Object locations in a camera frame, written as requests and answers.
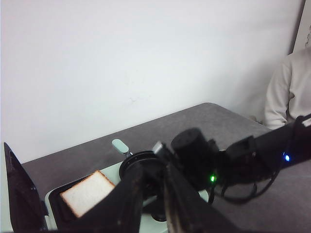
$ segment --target person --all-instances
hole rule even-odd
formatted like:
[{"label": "person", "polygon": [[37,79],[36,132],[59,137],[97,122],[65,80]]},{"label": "person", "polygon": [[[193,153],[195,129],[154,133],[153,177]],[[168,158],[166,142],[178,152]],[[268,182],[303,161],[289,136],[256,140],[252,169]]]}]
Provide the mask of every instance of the person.
[{"label": "person", "polygon": [[288,55],[268,85],[264,124],[274,130],[311,113],[311,47]]}]

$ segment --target person's arm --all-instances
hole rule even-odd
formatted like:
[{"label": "person's arm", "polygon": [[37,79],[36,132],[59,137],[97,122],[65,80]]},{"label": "person's arm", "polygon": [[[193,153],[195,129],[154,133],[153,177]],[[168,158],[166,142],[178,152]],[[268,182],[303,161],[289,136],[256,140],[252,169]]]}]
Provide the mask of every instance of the person's arm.
[{"label": "person's arm", "polygon": [[267,89],[264,124],[270,129],[277,129],[287,123],[291,79],[292,68],[287,58],[273,73]]}]

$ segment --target black plastic part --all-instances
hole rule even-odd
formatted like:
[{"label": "black plastic part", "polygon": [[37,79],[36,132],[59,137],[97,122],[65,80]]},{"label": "black plastic part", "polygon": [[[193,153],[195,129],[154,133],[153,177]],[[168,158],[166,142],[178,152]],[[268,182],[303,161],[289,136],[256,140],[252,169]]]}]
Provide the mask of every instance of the black plastic part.
[{"label": "black plastic part", "polygon": [[293,135],[293,126],[294,123],[287,124],[255,139],[257,153],[271,171],[277,170],[281,164],[283,152]]},{"label": "black plastic part", "polygon": [[175,154],[173,154],[167,147],[165,143],[160,143],[161,145],[156,148],[155,150],[155,155],[157,156],[157,158],[163,163],[163,164],[167,164],[167,163],[172,163],[174,164],[174,166],[176,166],[177,168],[182,169],[178,160],[178,157]]},{"label": "black plastic part", "polygon": [[165,213],[170,232],[241,232],[221,213],[204,201],[171,164],[166,167],[164,186]]},{"label": "black plastic part", "polygon": [[285,163],[284,167],[292,166],[311,158],[311,124],[305,126],[303,124],[305,120],[311,123],[311,114],[305,117],[299,116],[294,123],[293,136],[289,141],[287,150],[285,150],[285,153],[291,157],[291,160]]},{"label": "black plastic part", "polygon": [[148,174],[143,188],[144,199],[161,194],[163,190],[161,187],[161,174],[164,165],[152,150],[138,152],[126,158],[119,169],[120,179],[124,179],[127,173],[137,164],[141,165]]},{"label": "black plastic part", "polygon": [[47,206],[45,205],[44,201],[41,201],[41,208],[42,208],[42,211],[43,211],[43,215],[46,215],[46,216],[49,215]]},{"label": "black plastic part", "polygon": [[186,179],[199,191],[209,186],[208,179],[215,168],[214,156],[218,147],[214,140],[205,140],[198,128],[181,132],[171,142],[183,167]]},{"label": "black plastic part", "polygon": [[6,143],[4,153],[13,230],[45,229],[45,212],[35,184]]},{"label": "black plastic part", "polygon": [[71,222],[77,219],[77,217],[72,213],[68,205],[61,198],[60,193],[73,187],[84,178],[86,177],[80,178],[76,181],[59,187],[50,193],[49,202],[51,204],[51,209],[58,229],[63,229],[67,227]]},{"label": "black plastic part", "polygon": [[221,179],[224,181],[223,185],[260,182],[272,176],[276,170],[271,170],[266,165],[257,149],[253,136],[242,139],[227,148],[226,162],[219,169]]},{"label": "black plastic part", "polygon": [[150,214],[158,222],[166,221],[163,197],[158,197],[155,201],[144,206],[142,211],[145,214]]}]

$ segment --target table surface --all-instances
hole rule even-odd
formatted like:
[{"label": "table surface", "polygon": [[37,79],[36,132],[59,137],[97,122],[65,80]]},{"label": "table surface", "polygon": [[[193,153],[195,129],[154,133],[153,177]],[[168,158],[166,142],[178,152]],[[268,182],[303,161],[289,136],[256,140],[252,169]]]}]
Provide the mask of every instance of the table surface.
[{"label": "table surface", "polygon": [[[23,167],[44,199],[52,189],[122,161],[124,156],[111,145],[115,138],[127,144],[130,151],[139,152],[150,150],[159,140],[170,145],[178,133],[191,127],[200,128],[207,140],[216,140],[220,149],[269,131],[217,104],[203,103],[24,163]],[[241,229],[309,232],[310,187],[311,162],[305,162],[281,171],[264,195],[245,205],[232,205],[215,197],[213,206]]]}]

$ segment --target slice of bread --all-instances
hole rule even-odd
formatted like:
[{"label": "slice of bread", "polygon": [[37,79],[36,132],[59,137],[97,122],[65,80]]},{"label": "slice of bread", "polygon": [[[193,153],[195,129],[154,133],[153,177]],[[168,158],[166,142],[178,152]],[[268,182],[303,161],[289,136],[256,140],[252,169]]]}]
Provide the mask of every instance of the slice of bread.
[{"label": "slice of bread", "polygon": [[100,171],[95,171],[60,196],[76,217],[81,217],[104,199],[115,185]]}]

